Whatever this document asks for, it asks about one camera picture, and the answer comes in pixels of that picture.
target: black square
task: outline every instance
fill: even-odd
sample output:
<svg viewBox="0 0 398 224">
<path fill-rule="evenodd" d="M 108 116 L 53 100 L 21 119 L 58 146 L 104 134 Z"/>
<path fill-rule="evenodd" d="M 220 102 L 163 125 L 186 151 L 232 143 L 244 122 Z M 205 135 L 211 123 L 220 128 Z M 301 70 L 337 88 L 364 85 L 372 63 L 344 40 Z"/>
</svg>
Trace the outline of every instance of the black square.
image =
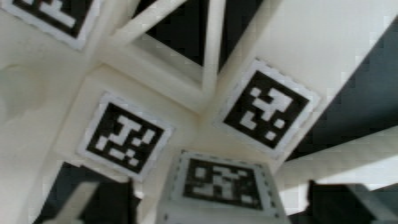
<svg viewBox="0 0 398 224">
<path fill-rule="evenodd" d="M 140 174 L 161 135 L 163 129 L 108 103 L 85 150 Z"/>
<path fill-rule="evenodd" d="M 189 159 L 182 196 L 262 210 L 253 170 Z"/>
<path fill-rule="evenodd" d="M 223 123 L 275 150 L 307 104 L 294 87 L 255 71 Z"/>
<path fill-rule="evenodd" d="M 93 0 L 12 0 L 12 5 L 40 20 L 69 37 L 79 36 Z"/>
</svg>

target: square pattern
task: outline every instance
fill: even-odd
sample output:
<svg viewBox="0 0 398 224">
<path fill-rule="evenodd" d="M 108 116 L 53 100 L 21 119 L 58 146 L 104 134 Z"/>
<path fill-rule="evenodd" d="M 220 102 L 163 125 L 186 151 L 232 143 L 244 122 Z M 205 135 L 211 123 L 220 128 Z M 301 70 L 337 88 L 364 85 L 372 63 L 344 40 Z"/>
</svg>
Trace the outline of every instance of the square pattern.
<svg viewBox="0 0 398 224">
<path fill-rule="evenodd" d="M 241 80 L 220 125 L 276 155 L 317 104 L 317 95 L 259 61 Z"/>
<path fill-rule="evenodd" d="M 237 208 L 278 217 L 269 181 L 259 165 L 184 151 L 170 199 L 186 206 Z"/>
<path fill-rule="evenodd" d="M 5 0 L 3 9 L 31 24 L 72 48 L 81 49 L 101 0 Z"/>
<path fill-rule="evenodd" d="M 189 159 L 182 196 L 260 210 L 253 171 Z"/>
<path fill-rule="evenodd" d="M 77 152 L 141 180 L 170 133 L 170 125 L 104 94 Z"/>
</svg>

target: white frame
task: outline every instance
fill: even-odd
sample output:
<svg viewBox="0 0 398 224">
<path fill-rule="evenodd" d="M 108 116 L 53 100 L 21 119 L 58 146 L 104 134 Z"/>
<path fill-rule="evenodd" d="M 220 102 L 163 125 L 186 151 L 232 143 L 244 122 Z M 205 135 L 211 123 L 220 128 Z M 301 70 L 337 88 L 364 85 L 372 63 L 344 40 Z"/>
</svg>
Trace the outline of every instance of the white frame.
<svg viewBox="0 0 398 224">
<path fill-rule="evenodd" d="M 275 149 L 271 149 L 259 141 L 255 141 L 250 136 L 246 136 L 237 130 L 234 130 L 234 128 L 221 122 L 228 111 L 232 109 L 234 106 L 234 102 L 239 98 L 241 92 L 244 90 L 246 84 L 250 82 L 252 76 L 255 74 L 255 71 L 260 71 L 264 75 L 268 75 L 268 77 L 275 80 L 275 82 L 280 83 L 280 85 L 284 85 L 291 91 L 294 91 L 298 93 L 298 95 L 301 95 L 305 97 L 305 99 L 308 100 L 308 103 L 303 107 L 301 113 L 294 119 L 294 122 L 291 124 L 289 130 L 285 131 L 285 134 L 280 138 L 278 144 L 275 146 Z M 294 136 L 294 133 L 298 131 L 298 128 L 308 118 L 310 112 L 316 108 L 316 105 L 319 103 L 319 96 L 317 94 L 291 80 L 289 77 L 285 77 L 278 71 L 268 67 L 268 65 L 255 59 L 250 67 L 244 71 L 244 74 L 241 76 L 239 82 L 232 88 L 230 94 L 228 94 L 228 98 L 225 100 L 213 124 L 216 127 L 220 127 L 220 129 L 227 132 L 227 133 L 234 133 L 236 136 L 239 137 L 239 139 L 243 141 L 248 141 L 253 145 L 253 147 L 259 149 L 259 151 L 262 151 L 269 157 L 273 159 L 278 158 L 280 154 L 284 153 L 284 148 L 289 144 L 289 140 Z"/>
<path fill-rule="evenodd" d="M 225 0 L 209 1 L 202 68 L 154 39 L 150 42 L 161 46 L 157 49 L 163 54 L 172 55 L 170 60 L 161 60 L 133 44 L 138 37 L 147 37 L 145 31 L 184 2 L 186 0 L 157 0 L 152 3 L 106 39 L 99 59 L 191 111 L 200 112 L 214 94 Z M 197 78 L 184 74 L 186 71 L 198 73 L 193 74 Z"/>
<path fill-rule="evenodd" d="M 60 30 L 53 28 L 47 23 L 37 19 L 35 16 L 31 16 L 14 5 L 12 5 L 12 0 L 3 0 L 1 8 L 3 10 L 14 15 L 29 25 L 35 26 L 35 28 L 47 33 L 56 40 L 60 40 L 72 49 L 81 50 L 85 47 L 85 43 L 88 40 L 88 35 L 92 31 L 92 27 L 95 24 L 95 19 L 99 17 L 99 11 L 101 11 L 101 5 L 102 5 L 104 0 L 92 0 L 92 5 L 90 5 L 90 11 L 86 14 L 86 19 L 85 23 L 81 26 L 79 30 L 79 35 L 76 38 L 67 36 L 65 33 L 61 33 Z"/>
<path fill-rule="evenodd" d="M 255 176 L 255 185 L 257 185 L 257 193 L 259 193 L 259 197 L 260 197 L 260 205 L 262 205 L 262 209 L 260 210 L 253 210 L 250 208 L 244 208 L 241 206 L 234 206 L 234 205 L 227 205 L 220 202 L 209 202 L 205 200 L 198 200 L 193 198 L 186 198 L 182 197 L 182 187 L 184 187 L 184 181 L 186 181 L 186 172 L 188 172 L 188 162 L 189 159 L 198 159 L 198 160 L 205 160 L 213 163 L 223 164 L 223 165 L 234 165 L 241 168 L 246 168 L 253 171 L 253 176 Z M 284 214 L 280 214 L 278 212 L 282 211 L 282 207 L 278 204 L 278 200 L 276 200 L 276 190 L 273 187 L 273 180 L 271 178 L 268 179 L 268 177 L 271 177 L 269 173 L 264 172 L 264 167 L 259 164 L 248 164 L 243 161 L 237 160 L 228 160 L 228 159 L 221 159 L 214 156 L 209 156 L 205 154 L 198 154 L 195 152 L 189 151 L 182 151 L 181 155 L 179 155 L 179 163 L 177 163 L 177 167 L 173 170 L 173 174 L 170 179 L 172 181 L 172 192 L 170 192 L 170 198 L 168 200 L 173 200 L 175 202 L 182 202 L 184 204 L 188 204 L 189 206 L 207 206 L 211 208 L 228 208 L 228 209 L 239 209 L 248 213 L 253 214 L 262 214 L 269 217 L 275 218 L 275 215 L 278 217 L 284 216 Z"/>
<path fill-rule="evenodd" d="M 120 167 L 115 163 L 111 163 L 102 157 L 99 157 L 92 152 L 88 152 L 86 149 L 86 145 L 92 139 L 92 135 L 95 132 L 95 127 L 97 124 L 101 122 L 101 117 L 102 117 L 102 113 L 106 110 L 106 106 L 108 103 L 113 103 L 136 117 L 140 117 L 149 123 L 152 123 L 159 128 L 163 128 L 163 135 L 159 137 L 154 149 L 152 149 L 152 153 L 150 156 L 147 158 L 147 162 L 145 165 L 141 167 L 141 171 L 138 174 L 134 174 L 124 167 Z M 115 169 L 120 173 L 124 173 L 136 181 L 143 181 L 143 178 L 147 176 L 149 170 L 154 166 L 156 163 L 156 159 L 157 159 L 157 154 L 159 151 L 166 145 L 166 141 L 170 138 L 173 132 L 173 128 L 170 126 L 168 123 L 165 123 L 161 121 L 161 119 L 157 117 L 152 117 L 149 115 L 149 112 L 138 108 L 129 102 L 125 102 L 125 100 L 122 100 L 117 96 L 113 96 L 113 94 L 109 94 L 108 92 L 102 94 L 101 96 L 101 100 L 99 100 L 99 106 L 93 112 L 93 116 L 92 116 L 92 120 L 85 129 L 85 134 L 83 134 L 83 139 L 77 145 L 77 154 L 88 158 L 90 160 L 93 160 L 95 162 L 99 162 L 102 165 L 106 165 L 111 169 Z"/>
</svg>

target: white border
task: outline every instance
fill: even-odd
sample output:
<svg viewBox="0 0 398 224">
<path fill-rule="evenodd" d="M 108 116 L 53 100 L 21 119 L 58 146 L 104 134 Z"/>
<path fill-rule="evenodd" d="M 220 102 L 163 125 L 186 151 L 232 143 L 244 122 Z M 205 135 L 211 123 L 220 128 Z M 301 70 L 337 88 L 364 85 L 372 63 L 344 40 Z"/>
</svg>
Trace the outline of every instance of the white border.
<svg viewBox="0 0 398 224">
<path fill-rule="evenodd" d="M 47 25 L 47 23 L 37 19 L 35 16 L 31 16 L 14 5 L 12 5 L 12 0 L 3 0 L 1 8 L 3 10 L 29 24 L 37 27 L 37 29 L 47 33 L 56 40 L 65 42 L 65 44 L 70 46 L 72 49 L 81 50 L 86 39 L 88 39 L 88 33 L 93 27 L 95 23 L 95 18 L 99 16 L 99 11 L 101 11 L 101 4 L 102 0 L 92 0 L 92 5 L 90 5 L 90 11 L 86 14 L 81 30 L 77 37 L 72 38 L 60 30 L 53 28 L 53 26 Z"/>
<path fill-rule="evenodd" d="M 241 92 L 244 90 L 246 84 L 250 82 L 252 76 L 255 74 L 255 71 L 260 71 L 264 75 L 273 79 L 273 81 L 284 85 L 291 91 L 298 93 L 308 100 L 308 103 L 303 107 L 301 113 L 294 119 L 294 122 L 291 124 L 289 130 L 284 133 L 284 137 L 280 138 L 278 144 L 275 146 L 275 149 L 271 149 L 257 140 L 250 138 L 221 121 L 227 117 L 228 111 L 232 109 L 236 100 L 239 98 Z M 252 145 L 257 147 L 257 149 L 271 156 L 273 159 L 276 159 L 278 155 L 284 153 L 285 145 L 289 143 L 289 140 L 292 138 L 292 135 L 300 129 L 300 126 L 308 118 L 308 114 L 314 110 L 314 107 L 319 103 L 319 96 L 317 94 L 307 90 L 307 88 L 291 80 L 289 77 L 285 77 L 275 69 L 268 67 L 268 65 L 259 61 L 253 60 L 248 70 L 244 71 L 243 77 L 239 79 L 239 83 L 234 86 L 234 89 L 230 91 L 230 95 L 220 110 L 220 113 L 216 115 L 213 124 L 216 127 L 223 129 L 223 131 L 236 134 L 236 136 L 241 138 L 241 140 L 248 141 Z"/>
<path fill-rule="evenodd" d="M 227 205 L 220 202 L 209 202 L 205 200 L 186 198 L 182 196 L 189 159 L 198 159 L 198 160 L 209 161 L 209 162 L 223 164 L 223 165 L 232 165 L 232 166 L 246 168 L 253 171 L 262 210 L 255 210 L 255 209 L 244 208 L 236 205 Z M 173 175 L 172 175 L 173 180 L 172 180 L 172 189 L 170 189 L 170 200 L 184 202 L 191 206 L 205 205 L 207 208 L 234 208 L 237 210 L 243 209 L 244 213 L 246 212 L 255 213 L 255 214 L 260 213 L 266 216 L 269 216 L 271 218 L 275 218 L 275 215 L 278 215 L 278 217 L 282 217 L 282 214 L 278 214 L 278 211 L 282 208 L 278 207 L 278 203 L 275 200 L 276 199 L 275 198 L 276 191 L 273 191 L 271 183 L 269 183 L 271 180 L 268 179 L 268 175 L 264 174 L 262 169 L 264 168 L 255 164 L 248 164 L 241 161 L 221 159 L 214 156 L 198 154 L 195 152 L 182 151 L 182 153 L 179 155 L 179 162 L 177 162 L 177 167 L 175 167 Z"/>
<path fill-rule="evenodd" d="M 163 135 L 159 137 L 152 153 L 147 158 L 145 165 L 141 167 L 141 171 L 134 174 L 122 166 L 111 163 L 102 157 L 99 157 L 90 151 L 86 151 L 86 145 L 92 139 L 92 135 L 95 132 L 97 124 L 101 122 L 102 113 L 108 107 L 108 103 L 113 103 L 136 117 L 140 117 L 150 124 L 154 124 L 159 128 L 163 128 Z M 173 127 L 165 123 L 159 118 L 152 117 L 136 106 L 133 106 L 118 97 L 115 97 L 108 92 L 104 92 L 99 100 L 99 107 L 95 109 L 93 117 L 88 123 L 88 127 L 85 129 L 85 135 L 81 139 L 81 143 L 77 146 L 77 154 L 92 159 L 95 162 L 104 164 L 109 168 L 113 168 L 120 173 L 124 173 L 136 181 L 141 182 L 143 177 L 147 175 L 149 169 L 154 166 L 159 151 L 166 145 L 166 141 L 173 132 Z"/>
</svg>

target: white structure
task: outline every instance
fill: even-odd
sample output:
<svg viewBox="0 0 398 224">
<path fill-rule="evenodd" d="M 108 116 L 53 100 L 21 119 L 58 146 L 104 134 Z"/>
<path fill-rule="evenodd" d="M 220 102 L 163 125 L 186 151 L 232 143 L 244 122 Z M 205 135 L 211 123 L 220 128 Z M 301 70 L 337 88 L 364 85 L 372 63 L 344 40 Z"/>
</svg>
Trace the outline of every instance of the white structure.
<svg viewBox="0 0 398 224">
<path fill-rule="evenodd" d="M 31 5 L 33 1 L 15 2 Z M 3 113 L 0 114 L 3 119 L 0 124 L 0 201 L 6 202 L 0 204 L 1 224 L 31 223 L 63 161 L 88 166 L 104 176 L 117 181 L 125 181 L 125 175 L 76 153 L 104 92 L 131 102 L 136 108 L 150 113 L 150 117 L 165 121 L 173 128 L 157 155 L 161 159 L 154 161 L 141 182 L 136 182 L 136 193 L 143 199 L 138 208 L 140 222 L 154 214 L 152 208 L 159 200 L 172 157 L 182 148 L 209 152 L 220 157 L 262 163 L 269 166 L 271 173 L 280 168 L 276 183 L 282 187 L 287 214 L 291 214 L 303 206 L 301 202 L 300 206 L 294 205 L 296 191 L 291 193 L 287 190 L 296 189 L 294 186 L 307 178 L 294 179 L 291 170 L 296 170 L 294 166 L 305 166 L 294 165 L 301 164 L 300 161 L 282 163 L 388 27 L 398 14 L 398 1 L 264 1 L 218 78 L 214 69 L 218 63 L 213 59 L 218 58 L 223 1 L 211 0 L 209 17 L 214 23 L 207 27 L 205 40 L 211 41 L 202 68 L 191 63 L 175 67 L 175 64 L 186 60 L 181 55 L 168 57 L 165 63 L 163 60 L 154 60 L 141 51 L 136 54 L 138 42 L 133 40 L 143 34 L 143 30 L 136 30 L 136 24 L 129 20 L 138 0 L 93 2 L 97 7 L 92 10 L 97 10 L 97 17 L 92 16 L 90 18 L 95 19 L 86 23 L 92 23 L 92 29 L 83 29 L 81 50 L 74 50 L 79 48 L 81 41 L 74 42 L 76 45 L 70 48 L 56 40 L 65 41 L 61 39 L 65 30 L 63 33 L 49 32 L 42 24 L 29 26 L 5 10 L 0 10 L 0 75 L 8 74 L 5 68 L 17 65 L 28 69 L 33 79 L 40 80 L 38 86 L 10 80 L 12 85 L 17 85 L 14 88 L 31 93 L 17 98 L 3 95 L 0 90 L 0 105 L 6 106 L 6 109 L 0 108 Z M 136 17 L 136 21 L 147 21 L 147 24 L 154 25 L 150 12 L 163 16 L 175 7 L 173 4 L 182 3 L 182 1 L 172 1 L 173 4 L 168 5 L 168 2 L 157 0 L 157 8 L 154 7 L 156 9 L 152 8 L 152 11 Z M 0 0 L 0 3 L 6 8 L 10 1 Z M 72 21 L 53 12 L 60 9 L 56 4 L 58 1 L 53 1 L 51 6 L 42 6 L 45 8 L 42 12 L 51 11 L 51 17 L 56 17 L 70 26 Z M 266 62 L 268 66 L 319 96 L 317 106 L 276 157 L 257 150 L 248 140 L 236 138 L 234 132 L 225 132 L 213 125 L 223 102 L 255 59 Z M 33 105 L 26 104 L 29 99 L 37 100 Z M 8 107 L 17 108 L 19 116 L 5 115 Z M 385 134 L 385 139 L 394 144 L 394 135 Z M 394 158 L 394 152 L 383 155 L 385 162 L 390 162 L 388 157 Z M 369 160 L 356 161 L 356 154 L 351 157 L 344 156 L 348 163 L 356 163 L 356 167 L 365 167 L 369 162 L 380 161 L 376 155 L 371 154 L 369 157 Z M 310 169 L 314 167 L 317 170 L 323 162 L 317 164 L 312 162 Z M 365 176 L 367 170 L 355 175 Z M 378 186 L 396 182 L 394 176 L 390 175 L 387 182 L 376 181 L 381 183 Z M 346 178 L 333 179 L 335 182 L 346 182 L 346 180 Z"/>
</svg>

